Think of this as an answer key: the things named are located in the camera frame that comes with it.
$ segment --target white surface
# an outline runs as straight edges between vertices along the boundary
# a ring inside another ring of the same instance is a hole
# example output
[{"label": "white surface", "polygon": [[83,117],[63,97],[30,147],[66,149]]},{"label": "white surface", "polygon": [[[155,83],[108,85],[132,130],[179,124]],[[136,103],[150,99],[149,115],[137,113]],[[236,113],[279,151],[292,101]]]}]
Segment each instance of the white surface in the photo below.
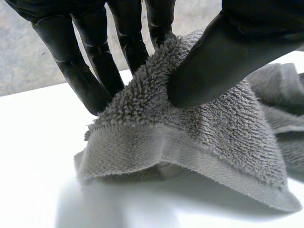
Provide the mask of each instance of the white surface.
[{"label": "white surface", "polygon": [[[304,72],[304,53],[295,62]],[[129,71],[121,72],[124,82]],[[284,214],[196,174],[169,182],[107,185],[81,191],[73,156],[94,117],[67,84],[0,97],[1,228],[301,227],[304,210]],[[304,176],[289,179],[304,205]]]}]

